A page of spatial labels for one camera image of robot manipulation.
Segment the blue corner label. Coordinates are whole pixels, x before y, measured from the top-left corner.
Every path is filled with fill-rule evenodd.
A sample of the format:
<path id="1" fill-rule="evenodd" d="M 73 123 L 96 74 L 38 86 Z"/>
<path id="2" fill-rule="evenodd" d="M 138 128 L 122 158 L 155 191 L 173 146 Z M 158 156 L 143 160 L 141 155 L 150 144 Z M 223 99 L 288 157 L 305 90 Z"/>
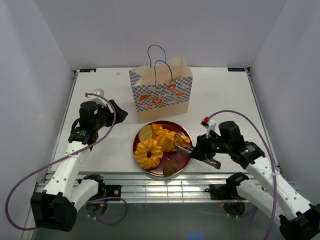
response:
<path id="1" fill-rule="evenodd" d="M 229 72 L 245 72 L 246 71 L 244 67 L 228 67 L 227 70 Z"/>
<path id="2" fill-rule="evenodd" d="M 80 73 L 95 73 L 96 71 L 96 68 L 81 68 L 79 70 Z"/>

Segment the red round plate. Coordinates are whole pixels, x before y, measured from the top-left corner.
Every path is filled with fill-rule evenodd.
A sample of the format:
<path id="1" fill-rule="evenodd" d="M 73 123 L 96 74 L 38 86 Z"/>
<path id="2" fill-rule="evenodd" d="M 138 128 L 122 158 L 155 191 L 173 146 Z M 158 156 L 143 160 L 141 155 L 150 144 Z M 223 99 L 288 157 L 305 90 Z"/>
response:
<path id="1" fill-rule="evenodd" d="M 152 123 L 149 123 L 147 125 L 151 125 L 151 124 L 158 124 L 158 125 L 162 125 L 162 127 L 164 129 L 168 129 L 171 131 L 175 131 L 177 132 L 179 135 L 185 135 L 188 136 L 191 140 L 191 136 L 189 135 L 189 133 L 179 124 L 172 122 L 172 121 L 166 121 L 166 120 L 159 120 L 159 121 L 154 121 Z M 141 142 L 139 140 L 139 132 L 136 134 L 134 141 L 133 141 L 133 157 L 134 157 L 134 153 L 136 151 L 137 145 Z M 143 169 L 144 171 L 146 171 L 147 173 L 153 175 L 153 176 L 157 176 L 157 177 L 165 177 L 163 174 L 163 167 L 164 165 L 170 161 L 170 160 L 176 160 L 176 163 L 178 165 L 178 171 L 175 174 L 181 172 L 189 163 L 190 161 L 190 157 L 187 153 L 184 153 L 180 150 L 177 150 L 177 152 L 163 152 L 163 157 L 160 159 L 160 163 L 156 168 L 151 168 L 151 169 L 143 169 L 141 168 L 139 165 L 139 167 L 141 169 Z"/>

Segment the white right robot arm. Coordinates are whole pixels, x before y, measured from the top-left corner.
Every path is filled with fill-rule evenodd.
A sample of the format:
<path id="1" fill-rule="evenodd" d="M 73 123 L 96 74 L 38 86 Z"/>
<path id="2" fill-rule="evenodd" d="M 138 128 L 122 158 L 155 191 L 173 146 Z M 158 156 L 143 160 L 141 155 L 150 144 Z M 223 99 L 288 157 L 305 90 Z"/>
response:
<path id="1" fill-rule="evenodd" d="M 190 157 L 219 169 L 221 163 L 214 156 L 227 154 L 245 171 L 228 177 L 214 195 L 250 201 L 279 226 L 286 240 L 310 240 L 320 233 L 320 206 L 301 196 L 274 170 L 261 148 L 244 140 L 235 122 L 216 125 L 206 117 L 201 125 L 206 133 L 197 137 Z"/>

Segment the twisted bread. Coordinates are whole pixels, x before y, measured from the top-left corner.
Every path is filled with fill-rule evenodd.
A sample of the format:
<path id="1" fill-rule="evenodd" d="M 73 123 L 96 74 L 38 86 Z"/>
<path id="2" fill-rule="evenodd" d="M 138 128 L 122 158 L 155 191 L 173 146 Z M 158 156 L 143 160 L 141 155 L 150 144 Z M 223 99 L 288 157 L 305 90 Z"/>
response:
<path id="1" fill-rule="evenodd" d="M 176 143 L 176 144 L 179 144 L 181 142 L 176 142 L 175 141 L 175 135 L 179 135 L 177 132 L 173 131 L 173 130 L 168 130 L 166 128 L 163 128 L 162 125 L 160 124 L 155 124 L 155 123 L 152 123 L 151 124 L 153 130 L 154 130 L 154 133 L 155 133 L 155 136 L 167 136 L 168 139 L 170 139 L 172 142 Z M 181 135 L 180 136 L 182 137 L 183 140 L 185 140 L 187 143 L 191 143 L 191 139 L 186 136 L 186 135 Z"/>

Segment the left blue corner label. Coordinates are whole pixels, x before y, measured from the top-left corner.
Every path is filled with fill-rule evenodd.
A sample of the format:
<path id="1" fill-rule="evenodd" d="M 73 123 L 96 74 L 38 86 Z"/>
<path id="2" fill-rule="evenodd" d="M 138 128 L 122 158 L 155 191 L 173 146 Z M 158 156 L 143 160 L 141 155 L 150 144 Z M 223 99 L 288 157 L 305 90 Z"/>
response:
<path id="1" fill-rule="evenodd" d="M 95 73 L 96 71 L 96 68 L 81 68 L 79 70 L 80 73 Z"/>

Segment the checkered paper bag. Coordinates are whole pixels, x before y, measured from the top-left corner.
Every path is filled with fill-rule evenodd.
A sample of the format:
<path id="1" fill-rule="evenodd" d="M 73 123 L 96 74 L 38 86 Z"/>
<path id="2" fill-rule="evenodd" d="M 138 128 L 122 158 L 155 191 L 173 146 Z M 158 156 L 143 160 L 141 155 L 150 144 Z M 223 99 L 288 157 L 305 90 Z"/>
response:
<path id="1" fill-rule="evenodd" d="M 189 108 L 193 74 L 186 59 L 156 60 L 129 70 L 139 123 L 185 114 Z"/>

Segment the small striped croissant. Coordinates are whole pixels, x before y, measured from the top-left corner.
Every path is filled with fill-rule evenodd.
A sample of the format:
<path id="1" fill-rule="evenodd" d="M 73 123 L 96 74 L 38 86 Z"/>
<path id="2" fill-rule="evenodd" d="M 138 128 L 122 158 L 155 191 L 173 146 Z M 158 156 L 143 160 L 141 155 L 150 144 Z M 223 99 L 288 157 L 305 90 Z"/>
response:
<path id="1" fill-rule="evenodd" d="M 168 136 L 167 135 L 159 135 L 155 136 L 154 139 L 157 141 L 157 144 L 162 148 L 163 152 L 177 152 L 178 150 L 172 146 L 168 145 Z"/>

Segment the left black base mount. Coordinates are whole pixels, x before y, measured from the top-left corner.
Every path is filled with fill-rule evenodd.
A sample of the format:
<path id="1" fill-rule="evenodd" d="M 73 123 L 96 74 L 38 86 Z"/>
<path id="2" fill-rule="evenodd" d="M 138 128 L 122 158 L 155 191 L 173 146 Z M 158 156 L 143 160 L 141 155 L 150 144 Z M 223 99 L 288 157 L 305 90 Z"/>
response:
<path id="1" fill-rule="evenodd" d="M 98 197 L 107 198 L 107 197 L 121 197 L 122 186 L 121 185 L 105 185 L 102 184 L 98 188 Z"/>

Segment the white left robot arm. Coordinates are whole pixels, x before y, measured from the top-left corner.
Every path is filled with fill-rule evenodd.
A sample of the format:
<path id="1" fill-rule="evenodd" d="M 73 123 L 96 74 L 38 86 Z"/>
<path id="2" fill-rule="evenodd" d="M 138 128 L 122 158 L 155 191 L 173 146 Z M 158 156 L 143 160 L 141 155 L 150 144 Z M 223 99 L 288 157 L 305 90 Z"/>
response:
<path id="1" fill-rule="evenodd" d="M 98 131 L 121 123 L 128 113 L 114 100 L 109 103 L 95 98 L 80 105 L 79 118 L 71 127 L 66 159 L 62 160 L 42 192 L 30 199 L 36 227 L 69 232 L 75 225 L 77 213 L 87 201 L 100 200 L 107 195 L 103 177 L 98 174 L 76 178 L 99 137 Z"/>

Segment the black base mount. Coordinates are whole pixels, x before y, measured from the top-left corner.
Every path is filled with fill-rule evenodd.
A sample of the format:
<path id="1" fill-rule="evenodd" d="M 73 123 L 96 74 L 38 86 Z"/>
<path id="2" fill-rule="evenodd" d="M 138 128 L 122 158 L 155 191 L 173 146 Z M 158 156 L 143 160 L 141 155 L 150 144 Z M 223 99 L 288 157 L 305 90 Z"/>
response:
<path id="1" fill-rule="evenodd" d="M 102 184 L 98 188 L 98 197 L 107 198 L 107 197 L 121 197 L 122 186 L 121 185 L 105 185 Z"/>
<path id="2" fill-rule="evenodd" d="M 242 197 L 238 195 L 235 186 L 225 184 L 210 184 L 204 190 L 205 193 L 210 194 L 211 200 L 240 200 Z"/>

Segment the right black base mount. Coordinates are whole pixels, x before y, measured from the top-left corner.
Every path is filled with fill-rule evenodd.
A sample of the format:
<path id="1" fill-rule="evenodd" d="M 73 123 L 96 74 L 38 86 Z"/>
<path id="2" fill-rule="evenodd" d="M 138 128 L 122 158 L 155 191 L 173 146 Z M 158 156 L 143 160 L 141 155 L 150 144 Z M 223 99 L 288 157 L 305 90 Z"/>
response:
<path id="1" fill-rule="evenodd" d="M 210 194 L 211 200 L 240 200 L 242 197 L 238 195 L 235 186 L 225 184 L 210 184 L 204 190 L 205 193 Z"/>

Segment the right blue corner label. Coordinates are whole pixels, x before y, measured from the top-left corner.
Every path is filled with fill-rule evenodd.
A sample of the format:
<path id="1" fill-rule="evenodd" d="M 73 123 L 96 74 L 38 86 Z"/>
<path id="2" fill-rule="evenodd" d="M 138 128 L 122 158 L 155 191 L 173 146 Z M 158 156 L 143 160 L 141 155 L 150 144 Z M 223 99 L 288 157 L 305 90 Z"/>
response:
<path id="1" fill-rule="evenodd" d="M 246 71 L 244 67 L 228 67 L 227 70 L 229 72 L 245 72 Z"/>

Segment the metal serving tongs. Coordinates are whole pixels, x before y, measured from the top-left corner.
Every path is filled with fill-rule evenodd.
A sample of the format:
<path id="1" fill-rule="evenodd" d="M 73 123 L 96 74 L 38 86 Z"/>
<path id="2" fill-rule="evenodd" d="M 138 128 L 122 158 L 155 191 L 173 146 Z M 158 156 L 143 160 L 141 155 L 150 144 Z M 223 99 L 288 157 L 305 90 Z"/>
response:
<path id="1" fill-rule="evenodd" d="M 166 141 L 166 144 L 170 148 L 175 148 L 178 151 L 182 151 L 184 153 L 187 153 L 192 159 L 196 159 L 201 162 L 204 162 L 204 163 L 206 163 L 206 164 L 208 164 L 218 170 L 221 168 L 221 163 L 219 161 L 215 160 L 214 158 L 208 159 L 205 154 L 204 155 L 200 154 L 198 149 L 196 149 L 194 146 L 192 146 L 192 144 L 185 141 L 182 138 L 182 136 L 180 136 L 178 134 L 174 135 L 174 140 L 171 140 L 168 138 Z"/>

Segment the brown chocolate bread lump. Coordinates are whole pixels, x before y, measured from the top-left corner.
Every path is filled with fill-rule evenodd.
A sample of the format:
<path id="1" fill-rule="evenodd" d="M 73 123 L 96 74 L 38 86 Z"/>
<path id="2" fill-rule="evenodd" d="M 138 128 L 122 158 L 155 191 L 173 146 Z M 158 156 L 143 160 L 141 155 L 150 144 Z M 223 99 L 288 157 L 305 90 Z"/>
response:
<path id="1" fill-rule="evenodd" d="M 164 166 L 163 166 L 163 175 L 165 177 L 171 176 L 175 174 L 178 171 L 178 164 L 175 159 L 169 160 Z"/>

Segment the aluminium frame rail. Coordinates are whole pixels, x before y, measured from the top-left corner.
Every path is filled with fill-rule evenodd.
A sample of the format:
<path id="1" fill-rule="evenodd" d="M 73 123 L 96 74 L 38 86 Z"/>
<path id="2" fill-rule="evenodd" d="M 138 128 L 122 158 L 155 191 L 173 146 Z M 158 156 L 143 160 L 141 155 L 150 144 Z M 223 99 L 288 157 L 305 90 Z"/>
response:
<path id="1" fill-rule="evenodd" d="M 223 185 L 231 172 L 178 173 L 160 177 L 138 173 L 99 172 L 106 185 L 120 185 L 121 197 L 130 204 L 209 203 L 209 185 Z"/>

